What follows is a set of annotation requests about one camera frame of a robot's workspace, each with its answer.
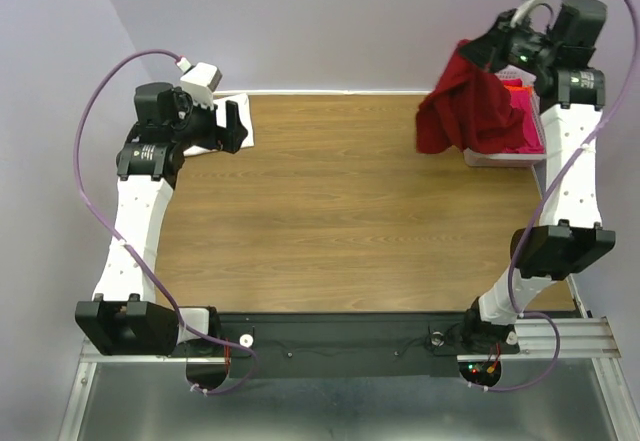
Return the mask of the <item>dark red t shirt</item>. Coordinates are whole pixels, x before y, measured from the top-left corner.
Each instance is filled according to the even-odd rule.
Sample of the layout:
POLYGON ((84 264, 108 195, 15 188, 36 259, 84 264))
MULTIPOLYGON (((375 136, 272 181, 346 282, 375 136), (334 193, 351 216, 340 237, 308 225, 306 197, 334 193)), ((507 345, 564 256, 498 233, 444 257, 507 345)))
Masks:
POLYGON ((436 87, 419 104, 416 150, 439 154, 451 147, 480 154, 517 150, 525 145, 522 110, 511 105, 502 81, 459 54, 457 43, 436 87))

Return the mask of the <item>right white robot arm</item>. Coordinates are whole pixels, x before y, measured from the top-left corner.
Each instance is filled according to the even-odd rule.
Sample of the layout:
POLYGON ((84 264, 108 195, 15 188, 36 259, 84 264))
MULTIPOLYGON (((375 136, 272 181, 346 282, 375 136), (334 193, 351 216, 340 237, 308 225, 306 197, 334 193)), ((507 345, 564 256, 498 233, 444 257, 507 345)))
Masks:
POLYGON ((514 324, 526 306, 615 245, 615 233, 603 226, 595 181, 605 76, 589 65, 606 18, 600 1, 564 0, 553 26, 540 33, 531 27, 528 9, 513 9, 458 51, 490 73, 513 66, 534 76, 546 151, 541 205, 513 234, 509 267, 465 312, 457 333, 458 344, 470 352, 515 345, 514 324))

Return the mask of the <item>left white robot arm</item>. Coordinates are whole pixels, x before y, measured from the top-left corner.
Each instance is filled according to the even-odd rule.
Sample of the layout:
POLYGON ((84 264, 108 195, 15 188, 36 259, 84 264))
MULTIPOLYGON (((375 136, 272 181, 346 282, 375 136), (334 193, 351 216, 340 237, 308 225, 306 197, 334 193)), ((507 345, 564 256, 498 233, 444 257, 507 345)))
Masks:
POLYGON ((213 308, 168 307, 156 301, 159 238, 185 153, 192 147, 237 153, 249 135, 238 97, 197 98, 155 82, 134 94, 136 121, 116 156, 118 206, 106 226, 112 240, 91 300, 78 302, 75 320, 103 355, 170 355, 188 342, 215 353, 223 332, 213 308))

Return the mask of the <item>folded white t shirt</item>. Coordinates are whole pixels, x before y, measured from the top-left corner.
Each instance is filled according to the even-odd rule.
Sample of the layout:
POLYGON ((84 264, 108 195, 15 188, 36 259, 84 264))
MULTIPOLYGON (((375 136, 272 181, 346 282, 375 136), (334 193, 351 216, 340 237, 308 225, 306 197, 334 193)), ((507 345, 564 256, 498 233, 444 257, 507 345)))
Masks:
MULTIPOLYGON (((214 100, 214 106, 220 115, 226 115, 226 104, 233 102, 237 105, 239 122, 246 129, 247 135, 241 143, 241 148, 253 148, 255 146, 254 127, 251 118, 250 99, 247 93, 240 93, 230 96, 218 97, 214 100)), ((184 151, 186 157, 201 156, 214 153, 215 149, 208 149, 201 146, 191 146, 184 151)))

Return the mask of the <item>orange t shirt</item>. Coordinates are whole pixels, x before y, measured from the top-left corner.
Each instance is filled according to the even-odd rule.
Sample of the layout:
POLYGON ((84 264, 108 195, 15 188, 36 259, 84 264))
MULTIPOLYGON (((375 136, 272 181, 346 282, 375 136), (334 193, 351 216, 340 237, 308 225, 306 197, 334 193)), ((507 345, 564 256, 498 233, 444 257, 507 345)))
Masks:
POLYGON ((506 89, 511 92, 526 92, 529 95, 533 92, 533 88, 531 86, 515 86, 515 85, 504 85, 506 89))

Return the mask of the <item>pink t shirt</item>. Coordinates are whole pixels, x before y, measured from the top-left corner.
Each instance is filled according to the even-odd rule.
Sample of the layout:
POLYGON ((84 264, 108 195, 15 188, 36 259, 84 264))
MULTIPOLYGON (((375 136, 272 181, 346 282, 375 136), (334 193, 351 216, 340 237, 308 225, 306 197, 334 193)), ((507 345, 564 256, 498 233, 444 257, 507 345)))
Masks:
MULTIPOLYGON (((502 83, 503 85, 525 86, 523 81, 520 79, 505 79, 502 83)), ((540 140, 540 136, 538 135, 536 122, 534 120, 534 102, 532 101, 534 91, 531 95, 526 92, 509 91, 509 93, 511 97, 510 103, 512 110, 518 111, 522 114, 522 123, 520 128, 522 140, 519 144, 512 144, 511 146, 505 147, 503 153, 520 155, 544 154, 545 148, 543 142, 540 140)))

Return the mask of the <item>white plastic basket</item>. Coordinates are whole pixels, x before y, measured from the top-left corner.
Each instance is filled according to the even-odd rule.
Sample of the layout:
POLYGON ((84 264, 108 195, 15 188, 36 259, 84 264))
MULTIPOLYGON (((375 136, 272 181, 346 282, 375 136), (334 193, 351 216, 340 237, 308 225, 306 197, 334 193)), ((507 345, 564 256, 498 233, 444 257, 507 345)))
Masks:
MULTIPOLYGON (((535 77, 523 70, 515 67, 508 67, 496 74, 501 80, 505 79, 520 79, 525 86, 531 86, 535 81, 535 77)), ((545 148, 545 137, 543 133, 542 124, 539 118, 539 97, 535 93, 532 95, 532 101, 534 102, 534 120, 536 122, 536 128, 540 140, 543 142, 545 148)), ((463 158, 465 163, 470 167, 504 167, 504 168, 530 168, 538 162, 544 161, 546 157, 546 151, 544 154, 533 155, 520 155, 520 154, 508 154, 508 153, 492 153, 482 154, 472 150, 465 150, 463 152, 463 158)))

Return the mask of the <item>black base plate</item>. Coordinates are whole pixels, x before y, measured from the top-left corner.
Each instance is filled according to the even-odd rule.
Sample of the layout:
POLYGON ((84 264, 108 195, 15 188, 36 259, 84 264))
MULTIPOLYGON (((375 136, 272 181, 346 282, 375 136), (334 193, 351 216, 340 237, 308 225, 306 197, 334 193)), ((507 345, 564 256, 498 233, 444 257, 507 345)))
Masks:
POLYGON ((492 326, 472 313, 189 314, 191 330, 234 343, 204 346, 193 333, 187 354, 224 356, 234 377, 257 379, 419 376, 455 377, 458 357, 519 351, 513 326, 492 326))

